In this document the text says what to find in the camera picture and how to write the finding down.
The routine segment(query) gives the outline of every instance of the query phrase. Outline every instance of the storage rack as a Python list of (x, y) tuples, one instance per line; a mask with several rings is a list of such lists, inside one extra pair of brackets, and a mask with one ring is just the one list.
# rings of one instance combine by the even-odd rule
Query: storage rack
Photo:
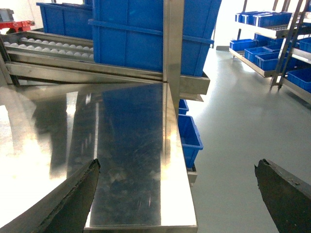
[[(288, 10), (290, 2), (291, 2), (290, 0), (284, 1), (282, 11)], [(298, 1), (297, 6), (296, 6), (296, 10), (292, 14), (291, 20), (290, 20), (288, 25), (279, 25), (279, 26), (274, 26), (274, 27), (262, 28), (262, 27), (257, 27), (257, 26), (248, 25), (248, 24), (239, 23), (239, 22), (235, 23), (236, 26), (239, 28), (239, 33), (238, 33), (237, 39), (240, 38), (240, 34), (241, 34), (242, 29), (254, 32), (256, 34), (266, 36), (266, 37), (271, 38), (271, 39), (284, 38), (283, 44), (282, 44), (282, 47), (281, 47), (281, 50), (280, 50), (280, 53), (278, 56), (278, 62), (277, 62), (277, 66), (276, 66), (275, 70), (264, 71), (261, 68), (259, 68), (258, 66), (256, 66), (255, 64), (253, 64), (252, 62), (248, 61), (244, 57), (244, 51), (234, 51), (232, 49), (229, 49), (230, 53), (234, 57), (237, 57), (239, 60), (241, 60), (242, 62), (244, 62), (248, 66), (250, 66), (254, 71), (256, 71), (258, 74), (260, 74), (262, 77), (264, 77), (264, 78), (270, 78), (271, 77), (272, 78), (271, 79), (271, 87), (274, 85), (278, 85), (277, 84), (278, 77), (280, 75), (282, 75), (284, 73), (284, 71), (286, 70), (287, 62), (286, 62), (286, 65), (285, 65), (283, 70), (281, 70), (281, 67), (282, 67), (282, 64), (284, 62), (286, 51), (289, 47), (289, 44), (290, 44), (292, 37), (302, 35), (302, 34), (310, 34), (311, 33), (311, 28), (300, 27), (301, 24), (299, 24), (299, 23), (297, 24), (297, 20), (299, 20), (300, 16), (303, 13), (305, 13), (305, 11), (306, 11), (306, 8), (305, 8), (304, 12), (302, 12), (302, 13), (300, 12), (300, 8), (302, 6), (302, 3), (303, 3), (303, 0)], [(278, 4), (278, 0), (275, 0), (274, 5), (273, 5), (273, 9), (272, 9), (273, 11), (276, 10), (277, 4)], [(247, 5), (247, 0), (245, 0), (245, 2), (244, 2), (243, 11), (245, 11), (246, 5)]]
[[(305, 11), (301, 15), (301, 19), (299, 20), (298, 27), (301, 27), (302, 23), (311, 22), (311, 19), (306, 17), (307, 15), (311, 14), (311, 12), (307, 12), (310, 2), (311, 2), (310, 0), (306, 1)], [(298, 34), (295, 35), (293, 39), (293, 44), (295, 44), (295, 42), (297, 41), (297, 37), (298, 37)], [(306, 52), (306, 51), (292, 47), (290, 49), (289, 57), (293, 57), (297, 60), (311, 64), (311, 53), (310, 52)], [(278, 85), (278, 89), (280, 89), (282, 85), (287, 86), (288, 89), (290, 89), (293, 93), (295, 93), (297, 96), (302, 98), (304, 101), (311, 103), (311, 93), (295, 85), (294, 83), (288, 81), (285, 72), (282, 73), (280, 82), (277, 85)]]

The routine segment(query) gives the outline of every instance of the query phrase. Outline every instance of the blue plastic bin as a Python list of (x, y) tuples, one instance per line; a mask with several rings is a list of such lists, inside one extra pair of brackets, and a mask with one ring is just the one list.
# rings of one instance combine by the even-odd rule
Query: blue plastic bin
[(257, 16), (266, 16), (266, 15), (270, 15), (270, 14), (274, 14), (274, 12), (263, 12), (263, 13), (260, 13), (260, 14), (255, 14), (255, 15), (252, 15), (252, 22), (253, 22), (253, 25), (257, 25), (257, 21), (258, 21), (258, 17)]
[(178, 128), (186, 166), (192, 168), (199, 150), (203, 150), (199, 131), (193, 118), (186, 115), (178, 115)]
[[(222, 0), (185, 0), (183, 35), (210, 39)], [(93, 18), (163, 31), (163, 0), (94, 0)]]
[(271, 12), (258, 11), (258, 12), (254, 12), (254, 13), (242, 14), (241, 20), (243, 20), (243, 23), (245, 23), (245, 24), (253, 25), (254, 16), (264, 15), (264, 14), (269, 14), (269, 13), (271, 13)]
[(185, 114), (187, 114), (187, 111), (189, 111), (187, 101), (186, 100), (179, 100), (178, 113), (185, 115)]
[(256, 47), (256, 41), (252, 39), (231, 40), (230, 48), (234, 51), (243, 51), (244, 49)]
[(245, 15), (247, 14), (255, 14), (258, 13), (259, 11), (250, 11), (250, 12), (240, 12), (235, 14), (235, 21), (239, 23), (244, 23), (245, 20)]
[(303, 51), (311, 52), (311, 37), (299, 40), (299, 47)]
[(264, 53), (271, 53), (271, 50), (266, 49), (264, 47), (245, 49), (245, 58), (255, 63), (256, 62), (255, 56), (259, 54), (264, 54)]
[(283, 40), (284, 40), (283, 38), (276, 39), (276, 40), (270, 39), (269, 42), (268, 42), (268, 45), (282, 45)]
[(93, 0), (84, 0), (85, 5), (93, 5)]
[(257, 47), (262, 47), (268, 45), (270, 38), (255, 34), (254, 40), (256, 41)]
[[(277, 62), (278, 62), (278, 52), (273, 53), (266, 53), (266, 54), (260, 54), (256, 55), (256, 65), (261, 68), (262, 70), (268, 71), (268, 70), (275, 70)], [(284, 68), (286, 59), (284, 59), (283, 66), (281, 69)], [(292, 58), (290, 62), (287, 65), (287, 69), (293, 69), (296, 64), (296, 59)]]
[(41, 3), (40, 6), (45, 33), (92, 39), (92, 7), (78, 4)]
[[(140, 69), (163, 70), (163, 32), (90, 20), (94, 61)], [(213, 40), (183, 36), (181, 73), (202, 76)]]
[(288, 81), (311, 92), (311, 68), (289, 71), (287, 75)]
[(258, 27), (271, 27), (277, 25), (284, 25), (290, 22), (291, 16), (292, 13), (290, 12), (271, 13), (268, 15), (257, 15), (254, 16), (254, 25)]
[(265, 49), (269, 49), (271, 52), (280, 52), (281, 50), (281, 44), (279, 45), (268, 45), (264, 46)]

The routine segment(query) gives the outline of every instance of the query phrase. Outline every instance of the metal leg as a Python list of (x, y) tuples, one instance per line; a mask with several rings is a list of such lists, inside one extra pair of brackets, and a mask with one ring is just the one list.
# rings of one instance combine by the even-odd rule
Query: metal leg
[(164, 0), (163, 16), (163, 81), (170, 84), (178, 116), (184, 0)]
[[(300, 26), (303, 24), (303, 20), (304, 20), (304, 17), (305, 17), (305, 12), (308, 11), (310, 2), (311, 2), (311, 0), (307, 0), (307, 1), (306, 1), (306, 5), (305, 5), (305, 8), (304, 8), (303, 13), (302, 13), (301, 16), (300, 16), (300, 19), (299, 19), (297, 28), (300, 28)], [(300, 11), (300, 8), (301, 8), (301, 4), (302, 4), (301, 2), (299, 2), (299, 3), (300, 3), (300, 5), (298, 4), (297, 9), (296, 9), (296, 13), (297, 13), (297, 14), (299, 14), (299, 11)], [(280, 83), (279, 83), (279, 85), (278, 85), (278, 90), (282, 87), (282, 79), (284, 78), (284, 76), (285, 76), (285, 74), (286, 74), (286, 67), (287, 67), (287, 64), (288, 64), (289, 60), (292, 58), (292, 53), (293, 53), (293, 48), (294, 48), (293, 45), (296, 44), (297, 38), (298, 38), (298, 34), (296, 33), (296, 34), (294, 35), (294, 37), (293, 37), (292, 46), (291, 46), (290, 49), (289, 49), (290, 52), (289, 52), (289, 55), (287, 56), (287, 59), (286, 59), (285, 65), (284, 65), (284, 69), (282, 70)]]
[(291, 0), (285, 0), (283, 7), (282, 7), (282, 11), (288, 11), (288, 7), (290, 6)]
[(276, 10), (277, 3), (278, 3), (278, 0), (275, 0), (275, 1), (274, 1), (274, 4), (273, 4), (273, 8), (272, 8), (272, 10), (273, 10), (273, 11), (275, 11), (275, 10)]
[[(272, 80), (271, 80), (271, 86), (276, 85), (277, 78), (279, 76), (279, 73), (281, 72), (281, 68), (283, 66), (283, 61), (285, 59), (285, 55), (287, 53), (287, 49), (288, 49), (290, 40), (292, 39), (292, 36), (294, 35), (294, 29), (295, 29), (296, 22), (297, 22), (297, 19), (298, 19), (298, 16), (299, 16), (300, 7), (302, 5), (302, 2), (303, 2), (303, 0), (299, 0), (298, 1), (296, 11), (292, 14), (290, 23), (289, 23), (288, 28), (287, 28), (288, 29), (288, 33), (287, 33), (285, 39), (283, 40), (281, 51), (280, 51), (280, 53), (278, 55), (278, 63), (277, 63), (277, 66), (276, 66), (275, 74), (273, 75)], [(289, 59), (290, 59), (290, 57), (288, 57), (288, 59), (286, 60), (286, 64), (285, 64), (285, 66), (284, 66), (284, 68), (282, 70), (282, 75), (285, 73), (286, 65), (287, 65), (287, 62), (288, 62)]]
[[(246, 10), (246, 6), (247, 6), (247, 0), (244, 0), (244, 6), (243, 6), (242, 12), (244, 12)], [(240, 39), (240, 36), (241, 36), (241, 29), (239, 29), (237, 40)]]
[(10, 75), (7, 70), (5, 65), (6, 62), (10, 62), (10, 57), (6, 52), (2, 39), (0, 38), (0, 85), (3, 85), (4, 83), (18, 85), (19, 83), (17, 77)]

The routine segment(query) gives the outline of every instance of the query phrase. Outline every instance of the stainless steel table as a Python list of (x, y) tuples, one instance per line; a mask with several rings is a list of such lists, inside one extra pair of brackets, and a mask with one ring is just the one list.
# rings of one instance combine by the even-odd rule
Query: stainless steel table
[(0, 227), (98, 158), (85, 232), (197, 232), (167, 84), (0, 87), (0, 130)]

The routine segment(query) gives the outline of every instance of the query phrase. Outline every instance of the epoxy floor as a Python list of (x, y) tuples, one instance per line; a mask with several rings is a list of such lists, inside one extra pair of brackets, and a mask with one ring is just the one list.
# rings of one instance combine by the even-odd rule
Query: epoxy floor
[(210, 49), (205, 102), (188, 101), (204, 150), (191, 188), (198, 233), (277, 233), (254, 165), (269, 159), (311, 184), (311, 105), (229, 52)]

